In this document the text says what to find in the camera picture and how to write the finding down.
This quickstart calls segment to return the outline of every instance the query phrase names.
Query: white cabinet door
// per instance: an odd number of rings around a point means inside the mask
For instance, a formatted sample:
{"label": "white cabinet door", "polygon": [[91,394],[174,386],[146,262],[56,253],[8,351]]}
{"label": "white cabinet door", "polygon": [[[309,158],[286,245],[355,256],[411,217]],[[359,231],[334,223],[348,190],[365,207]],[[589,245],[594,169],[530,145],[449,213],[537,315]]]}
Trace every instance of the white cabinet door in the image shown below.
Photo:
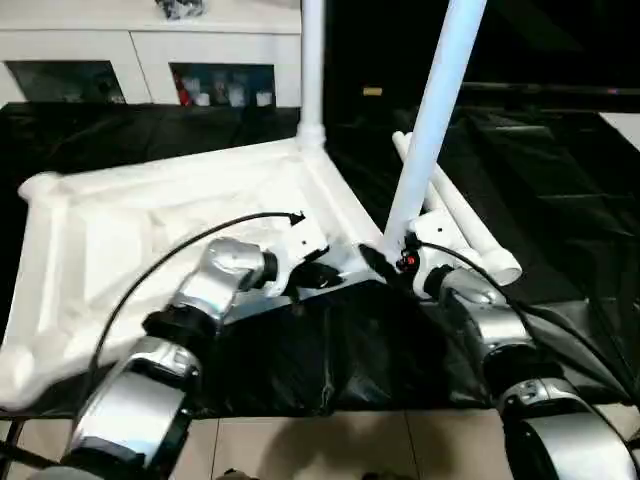
{"label": "white cabinet door", "polygon": [[[150,101],[128,32],[25,30],[0,31],[0,106],[9,101],[29,100],[24,90],[37,76],[37,69],[47,64],[48,71],[54,71],[56,65],[62,65],[49,62],[71,67],[82,62],[106,65],[109,73],[115,74],[127,103]],[[22,78],[17,78],[16,70],[23,73]]]}
{"label": "white cabinet door", "polygon": [[[154,103],[180,103],[172,64],[208,64],[216,66],[212,67],[214,72],[224,70],[225,65],[231,70],[234,66],[273,66],[276,104],[300,105],[300,35],[195,32],[131,35]],[[207,95],[215,104],[215,94],[207,92]]]}

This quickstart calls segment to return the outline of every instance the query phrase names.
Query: tile floor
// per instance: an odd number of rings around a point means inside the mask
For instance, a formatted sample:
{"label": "tile floor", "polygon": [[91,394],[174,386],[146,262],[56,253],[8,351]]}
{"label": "tile floor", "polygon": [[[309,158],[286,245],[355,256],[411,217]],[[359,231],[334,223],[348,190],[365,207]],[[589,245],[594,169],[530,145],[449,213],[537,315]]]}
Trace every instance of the tile floor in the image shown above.
{"label": "tile floor", "polygon": [[[640,415],[619,405],[604,413],[625,435]],[[67,420],[26,424],[20,445],[59,458]],[[0,432],[6,425],[0,424]],[[419,480],[508,480],[495,411],[337,413],[329,418],[242,418],[195,422],[174,472],[176,480],[209,480],[229,468],[261,480],[358,480],[387,471]],[[14,464],[9,480],[32,473]]]}

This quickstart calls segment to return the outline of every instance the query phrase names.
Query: black plastic sheet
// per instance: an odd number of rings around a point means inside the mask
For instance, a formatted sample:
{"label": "black plastic sheet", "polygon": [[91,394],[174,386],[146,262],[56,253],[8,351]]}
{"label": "black plastic sheet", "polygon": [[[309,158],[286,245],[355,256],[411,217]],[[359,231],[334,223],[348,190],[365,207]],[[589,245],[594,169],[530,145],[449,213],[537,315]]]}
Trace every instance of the black plastic sheet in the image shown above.
{"label": "black plastic sheet", "polygon": [[[384,228],[401,162],[384,124],[327,129],[327,149]],[[524,268],[510,287],[576,326],[639,387],[640,153],[596,114],[459,109],[440,163]],[[19,184],[40,171],[78,172],[294,135],[295,110],[10,105],[0,112],[6,159],[8,314],[26,206]],[[597,378],[575,340],[542,334]],[[442,312],[368,282],[231,325],[212,348],[202,416],[323,415],[333,410],[488,407],[460,333]],[[624,399],[567,370],[592,401]],[[53,386],[23,416],[69,416],[79,378]]]}

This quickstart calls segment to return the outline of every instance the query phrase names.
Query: white pvc pipe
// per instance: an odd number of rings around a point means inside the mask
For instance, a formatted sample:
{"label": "white pvc pipe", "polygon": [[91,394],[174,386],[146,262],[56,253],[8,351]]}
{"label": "white pvc pipe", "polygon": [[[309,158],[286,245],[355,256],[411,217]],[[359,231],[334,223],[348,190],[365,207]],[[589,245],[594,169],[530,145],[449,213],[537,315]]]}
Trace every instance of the white pvc pipe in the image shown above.
{"label": "white pvc pipe", "polygon": [[[396,146],[396,150],[398,151],[398,155],[403,162],[406,160],[407,154],[409,153],[409,146],[411,143],[411,137],[409,135],[410,134],[405,135],[402,132],[395,132],[391,137],[394,145]],[[442,212],[453,220],[452,227],[454,230],[449,232],[449,240],[451,241],[451,245],[449,246],[451,248],[458,251],[458,253],[471,256],[474,259],[479,258],[476,252],[470,252],[471,247],[464,234],[460,230],[460,227],[455,223],[455,219],[453,218],[453,215],[451,215],[451,212],[449,212],[449,208],[436,190],[436,187],[434,187],[431,182],[429,182],[427,193],[424,197],[424,208],[427,212]]]}
{"label": "white pvc pipe", "polygon": [[[399,137],[394,138],[394,142],[396,145],[403,144]],[[411,134],[408,133],[404,136],[404,145],[410,142]],[[398,148],[398,153],[401,156],[402,152],[403,150]],[[517,280],[522,274],[520,263],[511,252],[498,243],[440,165],[436,165],[433,170],[430,186],[435,190],[436,197],[448,209],[469,246],[482,257],[485,268],[496,281],[500,285],[508,285]]]}
{"label": "white pvc pipe", "polygon": [[[394,132],[394,134],[391,136],[391,139],[393,140],[393,144],[398,151],[400,160],[402,160],[402,162],[404,163],[407,159],[407,156],[409,155],[409,147],[411,146],[411,134],[408,133],[405,135],[402,132]],[[423,205],[424,209],[427,212],[433,210],[448,211],[447,206],[442,200],[442,197],[440,197],[440,194],[436,191],[436,188],[431,182],[429,182],[429,185],[427,186],[427,193],[425,194]]]}
{"label": "white pvc pipe", "polygon": [[384,232],[384,246],[390,257],[400,252],[408,223],[420,214],[485,5],[486,0],[449,1],[416,120],[416,135],[400,175]]}
{"label": "white pvc pipe", "polygon": [[302,147],[324,144],[322,95],[324,74],[324,0],[302,2],[302,109],[298,141]]}

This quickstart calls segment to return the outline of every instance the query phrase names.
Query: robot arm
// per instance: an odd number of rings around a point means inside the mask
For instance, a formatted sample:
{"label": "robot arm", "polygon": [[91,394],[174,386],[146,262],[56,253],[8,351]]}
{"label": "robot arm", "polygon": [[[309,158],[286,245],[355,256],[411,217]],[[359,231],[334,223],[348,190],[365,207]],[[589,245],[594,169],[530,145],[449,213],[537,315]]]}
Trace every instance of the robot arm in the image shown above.
{"label": "robot arm", "polygon": [[167,307],[144,321],[147,335],[87,402],[63,467],[38,478],[70,468],[76,477],[169,478],[187,439],[203,365],[236,295],[250,289],[281,295],[294,269],[327,249],[311,220],[265,251],[231,238],[211,241]]}
{"label": "robot arm", "polygon": [[430,275],[437,279],[431,294],[464,330],[497,400],[516,480],[640,478],[625,441],[536,347],[499,292],[462,268]]}

